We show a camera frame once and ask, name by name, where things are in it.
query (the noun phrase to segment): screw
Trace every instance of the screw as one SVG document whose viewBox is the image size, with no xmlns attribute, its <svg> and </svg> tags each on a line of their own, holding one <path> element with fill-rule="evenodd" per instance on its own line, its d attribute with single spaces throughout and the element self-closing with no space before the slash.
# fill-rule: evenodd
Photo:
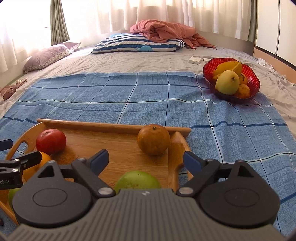
<svg viewBox="0 0 296 241">
<path fill-rule="evenodd" d="M 179 193 L 183 194 L 183 195 L 189 195 L 193 193 L 193 189 L 190 187 L 182 187 L 179 189 Z"/>
<path fill-rule="evenodd" d="M 105 188 L 100 188 L 100 189 L 98 190 L 98 192 L 99 192 L 99 194 L 101 194 L 101 195 L 110 195 L 110 194 L 113 192 L 113 189 L 112 189 L 112 188 L 107 188 L 107 187 L 105 187 Z"/>
</svg>

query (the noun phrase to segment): tray handle hole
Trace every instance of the tray handle hole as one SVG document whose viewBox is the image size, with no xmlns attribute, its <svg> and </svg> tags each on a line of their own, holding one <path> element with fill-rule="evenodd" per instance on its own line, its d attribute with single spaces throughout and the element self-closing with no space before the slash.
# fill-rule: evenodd
<svg viewBox="0 0 296 241">
<path fill-rule="evenodd" d="M 183 186 L 185 183 L 188 182 L 188 172 L 186 168 L 184 167 L 184 164 L 179 164 L 176 168 L 176 171 L 178 173 L 178 188 L 180 186 Z"/>
<path fill-rule="evenodd" d="M 27 149 L 28 149 L 28 143 L 26 141 L 21 142 L 20 145 L 18 146 L 17 150 L 13 154 L 12 159 L 15 159 L 15 158 L 25 154 L 27 152 Z"/>
</svg>

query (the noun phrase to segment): gray gripper base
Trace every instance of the gray gripper base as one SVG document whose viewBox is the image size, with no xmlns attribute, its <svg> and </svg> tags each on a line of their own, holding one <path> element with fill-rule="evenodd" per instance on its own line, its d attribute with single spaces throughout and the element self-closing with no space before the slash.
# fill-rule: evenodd
<svg viewBox="0 0 296 241">
<path fill-rule="evenodd" d="M 10 241 L 283 241 L 272 226 L 234 229 L 223 226 L 198 207 L 193 198 L 170 189 L 123 189 L 99 199 L 86 216 L 71 225 L 37 229 L 20 225 Z"/>
</svg>

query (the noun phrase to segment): cloth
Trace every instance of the cloth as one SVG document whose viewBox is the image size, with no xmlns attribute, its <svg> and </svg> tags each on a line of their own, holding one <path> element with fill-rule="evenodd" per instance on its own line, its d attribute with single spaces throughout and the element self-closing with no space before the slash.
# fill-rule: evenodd
<svg viewBox="0 0 296 241">
<path fill-rule="evenodd" d="M 9 99 L 15 92 L 16 89 L 18 89 L 19 87 L 21 87 L 25 82 L 27 81 L 27 78 L 18 80 L 15 85 L 9 85 L 9 86 L 5 86 L 3 89 L 0 90 L 0 103 L 1 101 L 4 102 L 7 99 Z"/>
<path fill-rule="evenodd" d="M 143 20 L 131 26 L 131 33 L 139 33 L 156 43 L 166 43 L 169 39 L 182 39 L 190 48 L 210 47 L 208 40 L 196 33 L 195 28 L 180 23 L 159 20 Z"/>
<path fill-rule="evenodd" d="M 16 142 L 38 118 L 190 127 L 186 141 L 193 153 L 223 163 L 247 161 L 281 199 L 274 226 L 284 235 L 296 227 L 296 144 L 261 92 L 245 104 L 233 105 L 219 100 L 203 76 L 192 72 L 87 73 L 41 79 L 0 120 L 0 139 Z M 6 154 L 1 152 L 0 159 Z"/>
<path fill-rule="evenodd" d="M 257 60 L 257 64 L 260 64 L 260 65 L 264 66 L 265 68 L 268 69 L 269 72 L 271 72 L 271 73 L 275 73 L 275 70 L 274 70 L 273 66 L 272 66 L 271 64 L 267 63 L 267 62 L 265 61 L 265 59 L 258 58 L 258 60 Z"/>
</svg>

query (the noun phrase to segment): fruit bowl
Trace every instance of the fruit bowl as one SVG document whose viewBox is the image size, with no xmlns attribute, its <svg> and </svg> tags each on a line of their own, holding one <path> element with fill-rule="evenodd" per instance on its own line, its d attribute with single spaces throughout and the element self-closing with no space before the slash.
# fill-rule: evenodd
<svg viewBox="0 0 296 241">
<path fill-rule="evenodd" d="M 232 95 L 225 95 L 215 89 L 216 80 L 213 79 L 213 71 L 217 68 L 219 64 L 228 62 L 228 61 L 237 61 L 237 60 L 233 58 L 213 58 L 204 65 L 203 75 L 208 87 L 220 99 L 227 100 L 232 103 L 244 103 L 250 99 L 253 99 L 254 96 L 259 92 L 260 81 L 255 75 L 255 73 L 253 72 L 253 70 L 245 64 L 242 64 L 242 73 L 248 78 L 247 85 L 251 91 L 251 95 L 249 98 L 241 99 Z"/>
</svg>

